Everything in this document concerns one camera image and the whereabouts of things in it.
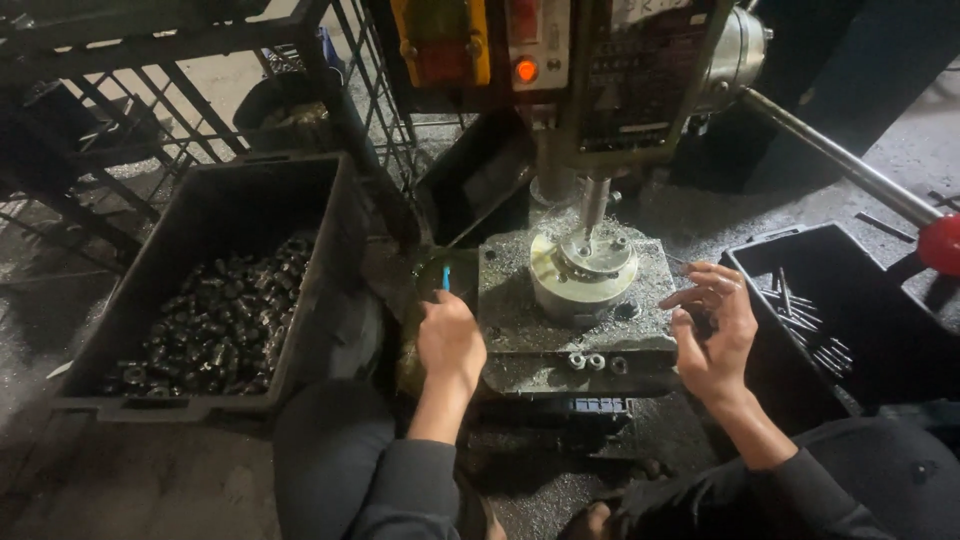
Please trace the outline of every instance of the concrete floor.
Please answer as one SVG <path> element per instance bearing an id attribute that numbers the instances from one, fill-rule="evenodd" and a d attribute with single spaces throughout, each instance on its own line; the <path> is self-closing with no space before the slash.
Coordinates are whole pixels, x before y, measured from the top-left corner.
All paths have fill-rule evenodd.
<path id="1" fill-rule="evenodd" d="M 291 1 L 275 1 L 267 15 L 282 14 L 290 6 Z M 331 27 L 344 57 L 347 48 L 342 35 L 335 25 Z M 213 106 L 227 121 L 249 88 L 260 80 L 250 53 L 182 64 L 204 95 L 217 96 Z M 132 90 L 145 91 L 135 86 Z M 174 101 L 178 107 L 182 105 L 182 99 Z M 436 154 L 454 135 L 454 128 L 442 128 L 425 134 L 424 139 Z M 225 148 L 218 151 L 229 158 Z M 960 175 L 960 74 L 944 74 L 866 160 L 922 196 L 929 189 L 956 192 L 960 188 L 956 181 Z M 155 163 L 146 162 L 120 174 L 136 176 L 131 185 L 142 192 L 156 182 L 156 172 L 151 173 L 154 169 Z M 161 206 L 167 196 L 169 189 L 161 190 L 157 204 Z M 717 195 L 654 183 L 642 192 L 639 202 L 640 227 L 662 238 L 667 251 L 681 258 L 717 260 L 725 247 L 741 244 L 754 233 L 830 219 L 842 223 L 884 264 L 910 250 L 853 219 L 858 211 L 866 210 L 912 230 L 847 182 L 795 202 L 784 202 L 778 196 Z M 110 197 L 100 202 L 98 210 L 122 207 L 116 197 Z M 21 215 L 31 222 L 53 217 L 35 207 Z M 125 228 L 135 230 L 140 225 L 132 220 Z M 12 228 L 0 231 L 0 246 L 0 274 L 6 279 L 53 270 L 94 270 L 83 261 L 49 254 L 35 262 L 41 269 L 25 269 L 23 261 L 32 251 Z M 97 249 L 106 252 L 104 246 L 94 243 L 94 251 Z M 926 273 L 912 281 L 910 289 L 923 292 L 930 280 L 932 276 Z M 86 415 L 51 414 L 47 409 L 57 382 L 45 376 L 70 358 L 83 341 L 112 286 L 109 275 L 96 274 L 0 290 L 3 536 L 279 538 L 269 442 L 205 428 L 98 424 Z M 942 318 L 945 324 L 960 328 L 960 307 L 954 304 Z M 666 401 L 677 399 L 668 397 Z M 648 405 L 652 412 L 643 418 L 650 430 L 640 437 L 643 448 L 668 464 L 684 463 L 678 467 L 681 472 L 709 466 L 696 456 L 683 456 L 680 438 L 652 434 L 654 426 L 673 418 L 657 411 L 675 405 L 683 413 L 685 404 Z M 665 431 L 669 430 L 657 429 L 657 433 Z M 540 485 L 496 497 L 496 506 L 512 537 L 549 538 L 566 516 L 608 487 L 595 475 L 559 467 Z"/>

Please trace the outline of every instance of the black bin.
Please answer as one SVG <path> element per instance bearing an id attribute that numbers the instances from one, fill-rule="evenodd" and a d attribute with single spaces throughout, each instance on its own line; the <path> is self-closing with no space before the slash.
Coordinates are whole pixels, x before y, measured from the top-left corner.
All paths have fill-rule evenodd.
<path id="1" fill-rule="evenodd" d="M 960 398 L 960 337 L 836 223 L 755 236 L 721 263 L 748 276 L 759 324 L 747 382 L 791 434 L 880 405 Z M 852 371 L 827 372 L 760 294 L 760 277 L 783 268 L 790 290 L 810 300 L 828 334 L 847 345 Z"/>
<path id="2" fill-rule="evenodd" d="M 55 408 L 121 422 L 199 422 L 211 412 L 271 412 L 296 381 L 350 377 L 352 337 L 369 339 L 380 304 L 360 277 L 371 206 L 346 154 L 269 157 L 192 169 L 73 360 Z M 146 359 L 159 307 L 198 263 L 230 251 L 271 254 L 291 234 L 318 230 L 269 391 L 250 396 L 102 397 L 120 358 Z"/>

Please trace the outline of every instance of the hand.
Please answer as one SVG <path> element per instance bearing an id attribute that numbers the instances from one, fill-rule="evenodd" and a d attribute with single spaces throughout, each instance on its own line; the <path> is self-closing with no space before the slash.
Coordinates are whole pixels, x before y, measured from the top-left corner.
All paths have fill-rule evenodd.
<path id="1" fill-rule="evenodd" d="M 456 386 L 469 400 L 487 361 L 487 346 L 463 300 L 445 290 L 437 291 L 437 299 L 439 304 L 423 303 L 426 317 L 417 338 L 425 385 Z"/>
<path id="2" fill-rule="evenodd" d="M 663 309 L 679 307 L 671 325 L 677 339 L 677 370 L 684 385 L 708 408 L 749 399 L 743 372 L 754 344 L 756 319 L 743 275 L 710 262 L 692 262 L 684 272 L 697 286 L 660 302 Z M 716 331 L 707 340 L 698 340 L 690 316 L 694 310 L 711 316 Z"/>

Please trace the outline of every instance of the metal rack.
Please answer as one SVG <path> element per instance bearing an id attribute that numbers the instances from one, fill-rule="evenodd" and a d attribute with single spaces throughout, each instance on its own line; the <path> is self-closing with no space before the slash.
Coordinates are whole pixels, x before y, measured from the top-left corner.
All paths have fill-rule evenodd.
<path id="1" fill-rule="evenodd" d="M 323 45 L 316 37 L 320 21 L 331 7 L 348 46 L 349 59 L 343 72 L 331 69 Z M 298 0 L 292 12 L 280 18 L 217 23 L 190 31 L 171 29 L 106 43 L 90 42 L 96 36 L 85 35 L 83 27 L 75 23 L 65 24 L 65 27 L 53 25 L 6 30 L 0 34 L 0 81 L 5 86 L 26 86 L 36 81 L 57 79 L 69 81 L 82 98 L 92 101 L 106 114 L 110 126 L 122 129 L 126 137 L 134 133 L 146 118 L 156 116 L 158 108 L 167 110 L 174 125 L 172 128 L 161 126 L 156 141 L 125 139 L 122 143 L 124 149 L 138 151 L 156 160 L 160 178 L 149 194 L 138 195 L 108 170 L 90 165 L 91 158 L 116 151 L 116 148 L 94 149 L 89 143 L 76 148 L 70 141 L 52 134 L 47 126 L 19 110 L 12 110 L 10 113 L 18 121 L 88 175 L 65 197 L 21 183 L 14 187 L 22 193 L 13 198 L 39 201 L 65 219 L 100 236 L 117 249 L 121 265 L 132 260 L 140 248 L 139 241 L 111 225 L 104 216 L 81 205 L 76 195 L 106 187 L 137 214 L 155 222 L 160 212 L 155 208 L 157 202 L 154 198 L 164 185 L 176 185 L 195 164 L 246 156 L 250 148 L 244 137 L 252 132 L 232 129 L 208 101 L 213 96 L 202 95 L 177 62 L 241 51 L 260 54 L 266 49 L 277 52 L 277 47 L 283 47 L 288 56 L 296 60 L 296 69 L 308 76 L 318 101 L 326 106 L 338 140 L 365 177 L 364 187 L 383 215 L 388 233 L 401 243 L 419 240 L 420 229 L 410 205 L 411 183 L 420 168 L 417 125 L 409 115 L 397 112 L 378 38 L 371 19 L 358 0 L 332 3 L 329 0 Z M 145 69 L 152 65 L 159 68 L 166 81 L 156 76 L 154 68 Z M 130 90 L 132 84 L 143 86 L 153 94 L 147 96 L 149 103 Z M 120 110 L 107 98 L 104 85 L 119 88 L 136 104 L 133 109 L 138 114 L 125 114 Z M 180 93 L 192 111 L 177 107 L 170 97 L 173 89 Z M 358 111 L 354 111 L 354 102 Z M 198 116 L 199 122 L 188 120 Z M 460 117 L 426 125 L 463 125 L 463 122 Z M 205 135 L 202 131 L 212 131 L 213 134 Z M 0 215 L 0 218 L 12 218 L 14 225 L 23 225 L 9 214 Z M 82 249 L 61 247 L 80 257 L 93 259 Z M 113 271 L 123 271 L 112 261 L 100 260 L 98 263 Z"/>

